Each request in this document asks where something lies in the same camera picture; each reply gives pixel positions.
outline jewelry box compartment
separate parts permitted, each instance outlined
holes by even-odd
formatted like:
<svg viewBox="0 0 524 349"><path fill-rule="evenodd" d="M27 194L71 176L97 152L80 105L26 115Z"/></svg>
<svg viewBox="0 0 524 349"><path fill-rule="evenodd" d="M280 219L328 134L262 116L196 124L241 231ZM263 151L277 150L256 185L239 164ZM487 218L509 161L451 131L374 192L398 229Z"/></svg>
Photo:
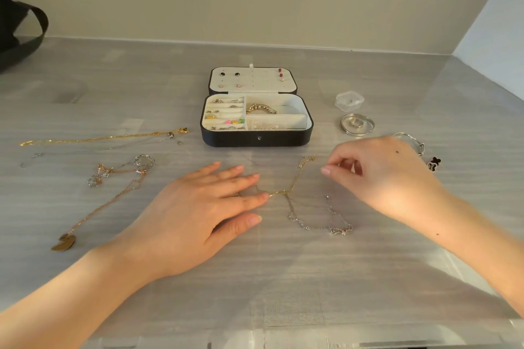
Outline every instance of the jewelry box compartment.
<svg viewBox="0 0 524 349"><path fill-rule="evenodd" d="M206 98L200 126L204 142L213 147L303 146L313 120L295 94L215 93Z"/></svg>

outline chain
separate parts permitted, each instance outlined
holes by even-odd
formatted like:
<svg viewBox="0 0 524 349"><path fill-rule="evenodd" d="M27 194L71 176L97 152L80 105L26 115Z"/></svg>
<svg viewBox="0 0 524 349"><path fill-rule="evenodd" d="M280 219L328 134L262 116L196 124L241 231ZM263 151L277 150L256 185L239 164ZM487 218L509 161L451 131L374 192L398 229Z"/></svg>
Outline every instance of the chain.
<svg viewBox="0 0 524 349"><path fill-rule="evenodd" d="M20 146L26 145L49 145L49 144L75 144L78 142L93 142L93 141L106 141L106 140L119 140L122 138L137 138L137 137L151 137L159 135L167 135L168 138L173 138L176 133L189 133L187 127L179 128L174 131L154 131L153 133L144 133L144 134L128 134L128 135L109 135L107 137L97 137L97 138L85 138L82 140L31 140L22 142Z"/></svg>
<svg viewBox="0 0 524 349"><path fill-rule="evenodd" d="M291 198L291 193L292 193L293 189L295 188L295 186L297 185L298 178L300 177L300 174L302 173L302 170L304 169L304 166L307 164L308 161L315 161L315 156L311 156L311 157L303 156L301 158L301 160L300 160L299 165L298 165L299 172L297 173L297 175L295 176L294 180L292 181L290 188L288 190L279 190L278 192L274 192L274 193L270 194L269 197L271 198L271 197L273 197L273 196L275 196L277 194L284 195L284 197L288 201L288 205L289 205L288 219L290 221L292 221L292 222L298 222L298 224L303 229L305 229L307 231L329 230L331 232L331 234L333 234L333 235L341 234L341 235L345 236L348 232L353 230L353 227L351 226L351 224L348 221L346 221L344 219L344 217L341 214L339 214L338 212L333 210L333 206L331 205L331 201L330 201L329 196L327 196L327 195L324 196L324 199L326 200L326 203L327 203L327 211L331 214L330 223L329 223L328 227L310 227L309 225L306 225L305 222L298 217L298 215L296 214L296 212L294 210L293 199ZM338 216L340 218L340 220L344 223L344 227L343 228L333 227L333 218L334 218L335 215Z"/></svg>
<svg viewBox="0 0 524 349"><path fill-rule="evenodd" d="M125 166L128 166L130 164L135 164L136 167L132 169L121 170L121 168L124 168ZM88 221L95 214L98 214L104 208L106 208L110 204L113 204L121 196L133 190L140 189L144 179L146 178L146 175L151 171L151 167L153 166L153 164L154 159L149 155L139 155L135 157L134 160L122 164L119 167L113 168L105 167L103 164L100 163L98 165L96 174L88 179L88 185L90 188L99 187L103 183L103 178L108 178L110 174L125 174L136 172L138 173L139 177L132 179L131 182L127 185L127 187L120 191L118 194L116 194L111 200L104 203L100 207L97 207L95 210L91 211L88 215L86 215L84 218L75 223L75 225L73 225L73 227L71 227L71 229L69 229L68 232L64 233L61 237L59 237L58 244L52 247L51 249L53 251L66 251L69 248L71 248L71 246L73 246L73 244L76 241L76 236L73 235L73 231L79 226L81 226L84 222Z"/></svg>

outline small plastic container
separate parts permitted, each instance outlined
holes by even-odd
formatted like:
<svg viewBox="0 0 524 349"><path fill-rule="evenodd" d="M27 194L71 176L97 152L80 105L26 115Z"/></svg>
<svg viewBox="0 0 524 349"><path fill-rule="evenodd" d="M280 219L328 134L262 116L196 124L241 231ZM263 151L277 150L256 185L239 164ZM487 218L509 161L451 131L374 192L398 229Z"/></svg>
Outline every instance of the small plastic container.
<svg viewBox="0 0 524 349"><path fill-rule="evenodd" d="M351 112L360 108L364 97L355 91L343 92L337 95L335 106L344 112Z"/></svg>

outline black jewelry box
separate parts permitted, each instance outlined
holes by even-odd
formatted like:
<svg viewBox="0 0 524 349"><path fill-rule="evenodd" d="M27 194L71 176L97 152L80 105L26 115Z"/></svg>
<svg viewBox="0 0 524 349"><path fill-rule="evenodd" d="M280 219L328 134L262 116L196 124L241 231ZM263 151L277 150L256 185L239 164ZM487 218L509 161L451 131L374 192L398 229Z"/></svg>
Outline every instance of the black jewelry box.
<svg viewBox="0 0 524 349"><path fill-rule="evenodd" d="M313 119L284 68L220 67L211 71L200 128L213 147L302 146Z"/></svg>

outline heart pendant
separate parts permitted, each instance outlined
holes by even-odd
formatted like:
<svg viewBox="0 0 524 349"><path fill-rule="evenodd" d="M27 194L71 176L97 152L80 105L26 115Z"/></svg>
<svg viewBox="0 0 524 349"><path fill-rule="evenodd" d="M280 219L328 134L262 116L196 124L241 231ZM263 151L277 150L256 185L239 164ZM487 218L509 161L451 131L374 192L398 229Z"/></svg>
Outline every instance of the heart pendant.
<svg viewBox="0 0 524 349"><path fill-rule="evenodd" d="M72 245L74 245L75 241L76 241L76 236L75 235L62 235L60 237L60 242L51 248L51 250L53 251L66 251L66 250L69 250L71 248Z"/></svg>

